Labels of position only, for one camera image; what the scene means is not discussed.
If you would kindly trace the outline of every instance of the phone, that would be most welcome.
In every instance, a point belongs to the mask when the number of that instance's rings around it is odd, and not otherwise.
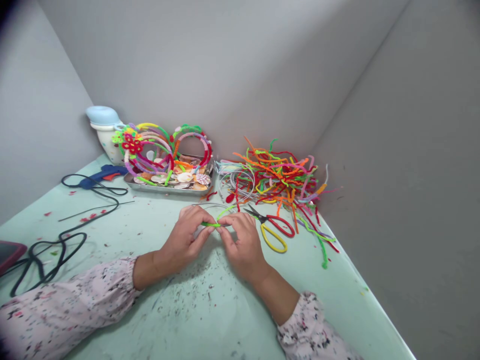
[[[0,276],[25,254],[27,247],[18,242],[0,240]]]

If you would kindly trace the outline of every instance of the sleeve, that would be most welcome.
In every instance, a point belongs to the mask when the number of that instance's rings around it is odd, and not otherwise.
[[[287,322],[278,327],[278,341],[287,359],[363,360],[324,318],[312,292],[303,292]]]
[[[136,260],[99,264],[3,305],[0,340],[7,359],[61,359],[96,329],[118,322],[141,293],[133,284]]]

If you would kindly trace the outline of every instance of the right hand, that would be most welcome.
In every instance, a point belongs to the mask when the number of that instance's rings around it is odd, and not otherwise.
[[[255,219],[245,212],[237,212],[222,217],[218,223],[232,225],[236,232],[238,240],[234,242],[226,227],[216,228],[235,272],[253,286],[263,282],[272,268],[264,258]]]

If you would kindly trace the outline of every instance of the scissors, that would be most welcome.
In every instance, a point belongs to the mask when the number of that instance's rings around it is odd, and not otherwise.
[[[260,221],[261,234],[263,235],[263,239],[265,240],[266,244],[270,247],[270,249],[272,249],[274,252],[277,252],[277,253],[280,253],[280,254],[286,253],[287,252],[287,244],[285,243],[285,241],[280,236],[278,236],[275,232],[273,232],[273,230],[269,229],[264,223],[266,221],[270,221],[273,224],[273,226],[275,226],[278,230],[280,230],[280,232],[283,235],[285,235],[287,238],[293,238],[295,236],[294,228],[289,224],[288,221],[282,219],[281,217],[272,216],[272,215],[263,216],[263,215],[260,215],[257,212],[257,210],[255,210],[250,204],[248,204],[248,206],[250,207],[251,211],[248,210],[248,209],[245,209],[245,211],[247,213],[249,213],[250,215],[256,217]],[[286,232],[274,220],[277,220],[277,221],[280,221],[280,222],[284,223],[288,227],[290,232]],[[267,239],[267,234],[265,234],[265,230],[267,230],[270,234],[272,234],[275,237],[275,239],[277,239],[283,245],[283,249],[276,248],[270,243],[270,241]]]

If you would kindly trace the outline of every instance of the hot glue gun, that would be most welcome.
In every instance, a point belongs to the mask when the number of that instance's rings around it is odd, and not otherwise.
[[[114,177],[118,175],[125,175],[128,172],[129,171],[125,166],[103,165],[101,167],[101,171],[97,172],[96,174],[90,175],[90,178],[98,182],[101,182],[102,180],[112,181]],[[81,188],[88,190],[93,188],[96,183],[88,178],[85,178],[80,181],[79,185]]]

